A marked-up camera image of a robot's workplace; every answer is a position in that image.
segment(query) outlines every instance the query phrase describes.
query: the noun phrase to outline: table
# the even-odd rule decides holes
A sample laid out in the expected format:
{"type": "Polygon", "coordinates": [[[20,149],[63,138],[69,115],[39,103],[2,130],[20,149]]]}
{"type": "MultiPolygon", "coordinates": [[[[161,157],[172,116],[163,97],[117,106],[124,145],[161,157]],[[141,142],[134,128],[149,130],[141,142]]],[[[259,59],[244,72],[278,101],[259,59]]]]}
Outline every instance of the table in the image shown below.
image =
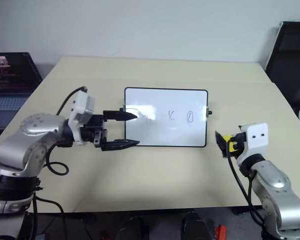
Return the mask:
{"type": "MultiPolygon", "coordinates": [[[[222,158],[214,132],[235,134],[238,125],[269,125],[266,158],[283,170],[300,197],[300,121],[257,63],[63,57],[0,136],[13,134],[34,113],[55,114],[73,89],[85,85],[95,97],[95,113],[118,110],[125,87],[206,89],[207,146],[132,147],[102,152],[88,143],[55,148],[51,161],[70,172],[57,176],[44,168],[39,197],[59,202],[66,212],[245,206],[245,199],[222,158]]],[[[61,115],[69,116],[71,101],[61,115]]],[[[124,136],[122,122],[106,123],[109,140],[124,136]]],[[[247,188],[248,181],[240,175],[247,188]]],[[[260,204],[254,195],[254,204],[260,204]]],[[[39,212],[58,212],[48,203],[39,212]]]]}

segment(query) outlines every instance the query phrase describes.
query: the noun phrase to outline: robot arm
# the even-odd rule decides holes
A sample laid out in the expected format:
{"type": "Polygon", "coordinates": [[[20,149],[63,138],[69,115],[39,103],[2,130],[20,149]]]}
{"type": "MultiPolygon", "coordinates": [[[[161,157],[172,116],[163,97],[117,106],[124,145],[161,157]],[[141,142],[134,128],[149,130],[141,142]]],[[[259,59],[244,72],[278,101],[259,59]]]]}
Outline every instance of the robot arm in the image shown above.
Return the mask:
{"type": "Polygon", "coordinates": [[[224,157],[230,154],[236,158],[245,177],[254,175],[252,189],[265,211],[264,238],[300,240],[300,198],[293,192],[288,176],[264,159],[268,125],[250,124],[240,130],[241,133],[224,137],[216,132],[216,141],[224,157]],[[227,141],[231,141],[229,151],[227,141]]]}
{"type": "Polygon", "coordinates": [[[104,111],[93,115],[94,98],[79,91],[69,119],[38,113],[27,117],[19,130],[0,145],[0,214],[22,213],[30,206],[40,184],[37,178],[53,147],[72,147],[91,142],[102,151],[121,150],[137,145],[129,139],[107,141],[107,120],[127,121],[135,115],[104,111]]]}

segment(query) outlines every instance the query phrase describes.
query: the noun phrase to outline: whiteboard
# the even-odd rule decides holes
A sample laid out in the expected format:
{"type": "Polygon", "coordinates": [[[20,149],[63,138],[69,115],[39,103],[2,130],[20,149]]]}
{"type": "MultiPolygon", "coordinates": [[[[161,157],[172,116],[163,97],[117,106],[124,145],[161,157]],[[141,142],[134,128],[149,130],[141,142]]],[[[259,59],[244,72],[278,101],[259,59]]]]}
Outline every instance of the whiteboard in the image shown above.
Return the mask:
{"type": "Polygon", "coordinates": [[[137,116],[125,122],[125,138],[138,146],[206,146],[206,90],[127,87],[124,105],[137,116]]]}

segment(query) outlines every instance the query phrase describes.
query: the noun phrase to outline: yellow component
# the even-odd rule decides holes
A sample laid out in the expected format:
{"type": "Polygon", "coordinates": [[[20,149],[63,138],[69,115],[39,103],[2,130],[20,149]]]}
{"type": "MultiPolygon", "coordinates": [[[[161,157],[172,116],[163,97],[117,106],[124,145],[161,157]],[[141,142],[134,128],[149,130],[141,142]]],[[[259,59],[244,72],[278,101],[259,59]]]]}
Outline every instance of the yellow component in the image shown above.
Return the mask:
{"type": "MultiPolygon", "coordinates": [[[[222,137],[223,137],[223,139],[225,140],[226,143],[230,140],[230,138],[232,138],[231,135],[226,135],[226,136],[222,136],[222,137]]],[[[237,150],[234,149],[234,143],[233,142],[230,142],[229,147],[230,147],[230,149],[229,149],[230,153],[237,151],[237,150]]]]}

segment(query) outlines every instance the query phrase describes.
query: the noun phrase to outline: black cable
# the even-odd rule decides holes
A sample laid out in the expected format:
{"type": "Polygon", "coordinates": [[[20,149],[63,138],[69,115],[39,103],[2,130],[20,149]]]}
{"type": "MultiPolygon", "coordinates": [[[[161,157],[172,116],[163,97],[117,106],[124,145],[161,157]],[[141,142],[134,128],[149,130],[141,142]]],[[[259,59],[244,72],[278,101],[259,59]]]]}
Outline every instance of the black cable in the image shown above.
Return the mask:
{"type": "Polygon", "coordinates": [[[62,223],[63,223],[64,237],[65,237],[66,240],[68,240],[68,232],[67,232],[67,225],[66,225],[66,216],[65,216],[65,211],[62,208],[62,206],[59,203],[57,203],[56,201],[43,199],[43,198],[38,197],[38,196],[36,196],[35,198],[38,201],[41,201],[41,202],[45,202],[45,203],[49,203],[49,204],[54,204],[54,205],[56,205],[59,208],[59,210],[60,210],[60,212],[62,214],[62,223]]]}
{"type": "MultiPolygon", "coordinates": [[[[252,202],[251,202],[252,181],[254,180],[256,174],[257,174],[257,172],[254,171],[254,172],[252,173],[252,176],[248,178],[248,179],[249,179],[248,198],[249,198],[249,202],[251,203],[251,205],[252,205],[252,202]]],[[[249,212],[250,212],[250,215],[251,215],[253,221],[254,221],[256,224],[258,224],[259,226],[263,227],[264,219],[262,218],[262,219],[261,219],[262,222],[259,222],[259,221],[256,219],[255,212],[254,212],[254,210],[253,210],[251,207],[249,207],[249,212]]]]}
{"type": "Polygon", "coordinates": [[[37,208],[37,201],[36,201],[36,192],[33,193],[32,198],[32,206],[33,206],[33,223],[32,223],[32,230],[30,234],[30,240],[35,240],[37,236],[38,230],[38,208],[37,208]]]}
{"type": "Polygon", "coordinates": [[[63,103],[61,104],[59,110],[56,112],[56,115],[59,115],[62,111],[62,109],[64,108],[64,106],[66,105],[66,103],[68,102],[69,98],[71,98],[71,96],[73,94],[75,94],[76,92],[79,92],[79,91],[83,91],[83,92],[87,92],[87,87],[86,86],[81,86],[75,90],[73,90],[66,98],[65,100],[63,101],[63,103]]]}
{"type": "Polygon", "coordinates": [[[48,152],[45,155],[45,165],[43,165],[43,167],[47,167],[52,173],[54,173],[55,175],[58,176],[64,176],[67,175],[69,173],[69,167],[64,164],[63,162],[59,162],[59,161],[52,161],[50,162],[50,154],[52,152],[52,150],[58,145],[58,143],[54,143],[48,150],[48,152]],[[61,165],[65,168],[65,172],[58,172],[56,170],[54,170],[51,165],[61,165]]]}
{"type": "Polygon", "coordinates": [[[226,143],[226,156],[227,156],[227,159],[228,159],[228,162],[229,162],[231,171],[232,171],[232,173],[233,173],[233,176],[234,176],[236,182],[237,182],[238,185],[239,185],[239,188],[240,188],[240,190],[241,190],[241,192],[242,192],[242,194],[243,194],[243,196],[244,196],[246,202],[248,203],[248,207],[249,207],[250,213],[255,213],[255,214],[257,215],[257,217],[261,220],[261,223],[260,223],[258,220],[255,221],[256,218],[254,217],[254,214],[251,215],[251,216],[252,216],[252,219],[255,221],[256,224],[258,224],[258,225],[261,224],[260,226],[263,226],[263,224],[264,224],[264,219],[263,219],[263,217],[260,215],[260,213],[255,209],[255,207],[252,205],[251,200],[249,200],[249,197],[248,197],[248,195],[247,195],[247,193],[246,193],[246,191],[245,191],[245,188],[244,188],[244,186],[242,185],[242,183],[241,183],[241,181],[240,181],[240,179],[239,179],[239,177],[238,177],[238,175],[237,175],[237,173],[236,173],[236,170],[235,170],[235,168],[234,168],[234,165],[232,164],[231,157],[230,157],[230,142],[232,142],[231,139],[226,143]]]}
{"type": "Polygon", "coordinates": [[[85,228],[86,234],[88,235],[88,237],[89,237],[90,240],[93,240],[92,236],[90,235],[90,232],[88,231],[88,228],[87,228],[87,225],[86,225],[85,221],[83,219],[81,219],[81,220],[82,220],[82,222],[84,224],[84,228],[85,228]]]}

